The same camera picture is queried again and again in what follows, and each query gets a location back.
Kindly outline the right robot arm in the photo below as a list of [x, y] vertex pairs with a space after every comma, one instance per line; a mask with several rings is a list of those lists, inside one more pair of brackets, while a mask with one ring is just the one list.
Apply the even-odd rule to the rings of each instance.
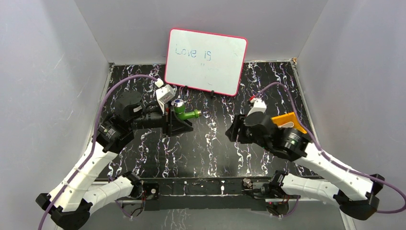
[[244, 192], [255, 198], [284, 198], [298, 195], [338, 207], [346, 215], [367, 220], [377, 212], [382, 189], [378, 174], [366, 177], [352, 174], [349, 166], [333, 164], [333, 158], [319, 151], [294, 113], [271, 117], [262, 112], [236, 115], [225, 132], [232, 142], [256, 144], [272, 155], [304, 166], [322, 177], [306, 179], [276, 171], [269, 183], [259, 185], [243, 180]]

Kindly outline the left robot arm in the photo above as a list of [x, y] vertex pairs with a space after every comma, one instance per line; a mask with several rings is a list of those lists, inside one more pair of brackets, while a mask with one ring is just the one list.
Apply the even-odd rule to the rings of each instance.
[[165, 137], [193, 131], [191, 119], [201, 111], [186, 112], [186, 103], [172, 91], [157, 90], [156, 101], [145, 104], [137, 91], [124, 92], [116, 99], [115, 111], [100, 125], [92, 143], [71, 172], [54, 190], [41, 193], [37, 204], [64, 230], [80, 229], [98, 209], [122, 197], [145, 200], [143, 180], [126, 172], [99, 188], [91, 189], [99, 174], [125, 146], [137, 129], [160, 128]]

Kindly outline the green water faucet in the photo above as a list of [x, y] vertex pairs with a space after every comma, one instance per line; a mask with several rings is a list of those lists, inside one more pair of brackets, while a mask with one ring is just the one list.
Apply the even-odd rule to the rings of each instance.
[[171, 105], [180, 120], [199, 118], [202, 115], [202, 112], [197, 109], [192, 112], [186, 112], [186, 103], [182, 99], [175, 99], [171, 102]]

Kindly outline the silver hex nut fitting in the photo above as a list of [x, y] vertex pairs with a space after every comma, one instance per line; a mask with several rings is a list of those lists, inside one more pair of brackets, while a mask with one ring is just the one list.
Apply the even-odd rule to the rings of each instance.
[[252, 188], [253, 188], [253, 182], [252, 182], [252, 180], [249, 179], [249, 178], [244, 178], [244, 179], [242, 180], [242, 184], [243, 184], [243, 187], [244, 187], [245, 189], [252, 189]]

